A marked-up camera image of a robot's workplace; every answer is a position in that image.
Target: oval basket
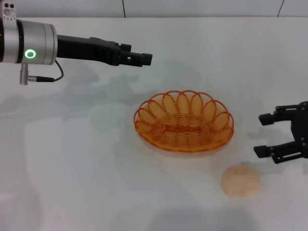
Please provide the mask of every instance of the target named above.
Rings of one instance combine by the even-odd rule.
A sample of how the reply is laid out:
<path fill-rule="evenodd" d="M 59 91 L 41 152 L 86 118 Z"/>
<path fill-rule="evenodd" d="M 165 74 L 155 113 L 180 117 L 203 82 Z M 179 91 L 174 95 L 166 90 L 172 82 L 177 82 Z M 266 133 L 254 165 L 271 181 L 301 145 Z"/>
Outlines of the oval basket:
<path fill-rule="evenodd" d="M 154 95 L 136 111 L 134 124 L 146 142 L 172 152 L 213 151 L 234 133 L 233 117 L 225 105 L 192 90 Z"/>

